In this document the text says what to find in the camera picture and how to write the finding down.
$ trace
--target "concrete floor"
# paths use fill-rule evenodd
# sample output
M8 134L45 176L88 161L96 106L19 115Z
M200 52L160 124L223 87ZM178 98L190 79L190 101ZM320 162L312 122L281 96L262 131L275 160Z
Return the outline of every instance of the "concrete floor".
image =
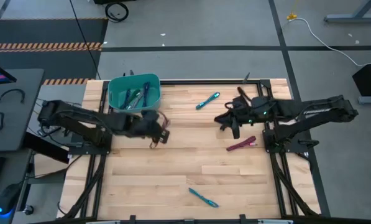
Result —
M79 17L104 16L101 6L86 0L73 2ZM304 23L287 23L294 1L274 2L287 46L320 46ZM329 45L371 45L371 24L323 22L326 14L351 13L361 2L304 0L296 12ZM126 5L129 18L122 23L109 23L104 47L279 45L268 1L137 0ZM67 18L73 14L67 0L11 0L2 17ZM359 63L371 62L371 51L347 54ZM353 122L325 124L311 130L311 135L321 142L315 151L332 217L371 219L371 106L357 104L359 92L352 81L352 75L360 68L336 52L297 51L289 55L302 100L343 94L359 111ZM288 78L280 51L102 52L101 78L114 78L129 69L156 73L160 78L243 78L247 72L251 78ZM82 86L43 86L40 97L81 102L83 92ZM37 129L36 125L33 119L30 126ZM61 186L32 187L31 201L43 191L55 197L43 205L33 201L38 208L35 215L16 215L14 223L53 219Z

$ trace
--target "wooden table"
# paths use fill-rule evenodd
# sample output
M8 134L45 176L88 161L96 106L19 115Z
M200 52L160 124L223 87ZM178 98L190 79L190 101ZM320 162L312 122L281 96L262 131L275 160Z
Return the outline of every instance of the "wooden table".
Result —
M285 79L271 79L271 85L275 98L291 98ZM103 81L87 83L83 108L98 110L102 86ZM160 110L171 120L169 140L149 149L150 139L114 136L106 159L98 220L128 220L130 215L138 220L238 219L239 214L280 218L272 167L262 139L263 124L245 125L240 129L240 139L233 139L231 129L221 131L220 124L213 121L227 111L224 103L238 95L237 86L249 97L258 96L256 85L162 85ZM195 110L216 91L221 93L218 99ZM257 146L226 151L226 147L253 135ZM319 213L308 162L291 153L287 158L295 189ZM85 187L88 163L89 156L83 156L67 172L60 200L64 212ZM210 207L190 194L188 187L220 207ZM283 191L287 212L291 213L288 194ZM88 216L93 200L94 192L89 198Z

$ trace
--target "orange and black striped tape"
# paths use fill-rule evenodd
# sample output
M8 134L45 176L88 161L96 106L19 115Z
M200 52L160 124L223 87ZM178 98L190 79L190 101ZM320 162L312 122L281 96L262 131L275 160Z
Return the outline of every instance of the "orange and black striped tape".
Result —
M57 79L46 79L43 85L82 85L87 84L88 80L94 80L94 78L57 78Z
M101 43L87 43L90 50L101 51ZM83 42L76 43L2 43L0 52L56 52L56 51L77 51L87 50Z
M3 18L0 19L0 21L6 21L6 20L74 20L75 18ZM78 20L82 19L108 19L107 17L85 17L85 18L78 18Z

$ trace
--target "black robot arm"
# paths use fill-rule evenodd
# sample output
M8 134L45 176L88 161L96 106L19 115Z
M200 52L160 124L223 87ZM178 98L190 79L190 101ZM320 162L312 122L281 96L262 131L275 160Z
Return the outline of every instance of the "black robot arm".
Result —
M240 87L238 91L240 96L226 103L228 111L214 119L215 122L222 124L222 130L230 127L234 139L239 138L239 126L243 124L288 122L295 119L296 122L293 124L275 126L275 142L282 142L291 139L297 133L328 122L352 121L358 115L358 112L342 95L302 102L278 100L269 96L250 99Z
M128 138L152 138L154 143L166 143L169 131L157 123L159 114L154 110L136 114L101 114L65 103L61 100L45 101L38 121L42 126L61 126L79 134L87 142L103 147L107 136L123 135ZM90 128L82 123L95 124Z

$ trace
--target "table leg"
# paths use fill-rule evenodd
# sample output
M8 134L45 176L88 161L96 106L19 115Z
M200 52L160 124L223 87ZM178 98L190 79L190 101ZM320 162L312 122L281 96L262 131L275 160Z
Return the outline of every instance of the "table leg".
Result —
M371 14L366 14L371 9L371 0L361 5L353 14L327 15L326 22L371 22Z

